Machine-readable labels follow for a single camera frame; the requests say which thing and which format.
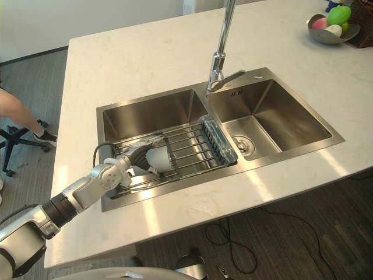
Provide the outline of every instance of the dish rack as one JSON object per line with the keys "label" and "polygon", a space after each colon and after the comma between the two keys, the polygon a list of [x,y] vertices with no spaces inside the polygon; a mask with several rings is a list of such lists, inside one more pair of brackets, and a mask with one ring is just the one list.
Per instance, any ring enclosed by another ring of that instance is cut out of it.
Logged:
{"label": "dish rack", "polygon": [[128,170],[133,175],[132,184],[127,187],[119,185],[117,194],[111,197],[112,199],[221,169],[237,162],[237,155],[233,148],[208,116],[203,116],[198,122],[192,124],[136,136],[114,144],[120,150],[124,150],[135,142],[152,135],[165,136],[164,143],[155,148],[167,147],[171,171],[156,174],[133,167]]}

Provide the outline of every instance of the white countertop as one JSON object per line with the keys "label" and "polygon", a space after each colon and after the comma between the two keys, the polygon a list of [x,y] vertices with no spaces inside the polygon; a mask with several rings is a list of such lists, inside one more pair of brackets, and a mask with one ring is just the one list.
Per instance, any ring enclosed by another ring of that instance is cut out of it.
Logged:
{"label": "white countertop", "polygon": [[[313,42],[305,21],[325,1],[237,6],[224,73],[268,67],[345,142],[234,176],[101,212],[101,202],[47,242],[45,267],[90,258],[373,166],[373,48]],[[96,107],[207,79],[224,10],[162,20],[70,41],[52,196],[92,168]]]}

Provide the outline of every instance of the office chair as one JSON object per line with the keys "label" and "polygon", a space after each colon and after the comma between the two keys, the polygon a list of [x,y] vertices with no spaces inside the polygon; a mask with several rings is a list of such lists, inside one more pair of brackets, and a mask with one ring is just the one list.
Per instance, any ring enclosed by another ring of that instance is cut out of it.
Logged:
{"label": "office chair", "polygon": [[[48,127],[48,124],[44,121],[37,120],[37,122],[43,128]],[[8,125],[7,129],[8,129],[8,132],[0,129],[0,135],[5,138],[5,141],[0,143],[0,149],[5,147],[5,153],[4,153],[4,157],[2,160],[2,171],[4,171],[8,177],[12,177],[15,174],[13,170],[8,169],[10,155],[12,154],[13,147],[15,145],[24,144],[24,145],[30,145],[30,146],[38,146],[38,147],[41,147],[41,149],[45,153],[50,151],[49,146],[47,146],[44,143],[21,139],[21,137],[29,131],[27,128],[16,128],[16,127],[11,127]]]}

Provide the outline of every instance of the gray carpet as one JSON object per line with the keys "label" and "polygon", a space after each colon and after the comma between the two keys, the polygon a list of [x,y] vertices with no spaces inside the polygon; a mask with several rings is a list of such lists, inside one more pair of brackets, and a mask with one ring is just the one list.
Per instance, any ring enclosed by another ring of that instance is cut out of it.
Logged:
{"label": "gray carpet", "polygon": [[[54,133],[58,131],[65,63],[66,51],[61,51],[0,68],[2,86],[27,104],[38,118],[49,122]],[[0,127],[8,123],[7,119],[0,120]],[[15,147],[9,167],[16,175],[7,178],[0,174],[5,181],[0,219],[24,204],[49,199],[54,155],[54,150],[44,153],[35,147]],[[338,279],[372,279],[372,205],[373,179],[347,178],[263,208],[298,215],[312,224],[320,237],[323,255]],[[138,244],[138,256],[146,266],[172,268],[190,247],[199,247],[210,279],[223,279],[220,267],[235,280],[333,279],[318,255],[311,229],[299,220],[252,209],[230,217],[230,225],[232,239],[250,247],[258,258],[258,268],[251,275],[234,268],[228,244],[215,246],[206,240],[205,225]],[[212,237],[223,240],[216,228]],[[235,245],[233,250],[240,267],[252,268],[247,251]],[[77,271],[124,266],[127,261],[122,257],[46,271],[40,260],[20,279],[53,279]]]}

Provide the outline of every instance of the fruit bowl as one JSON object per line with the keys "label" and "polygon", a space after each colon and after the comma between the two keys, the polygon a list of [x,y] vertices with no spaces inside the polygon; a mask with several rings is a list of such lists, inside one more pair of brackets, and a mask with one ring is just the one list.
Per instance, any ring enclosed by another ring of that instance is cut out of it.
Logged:
{"label": "fruit bowl", "polygon": [[312,29],[312,25],[314,24],[314,22],[321,18],[325,18],[325,16],[318,14],[318,15],[314,15],[308,21],[308,32],[311,35],[311,37],[317,42],[324,43],[324,44],[341,44],[355,37],[357,33],[359,33],[360,31],[359,24],[358,25],[350,24],[349,30],[341,37],[337,37],[332,32],[329,32],[327,30]]}

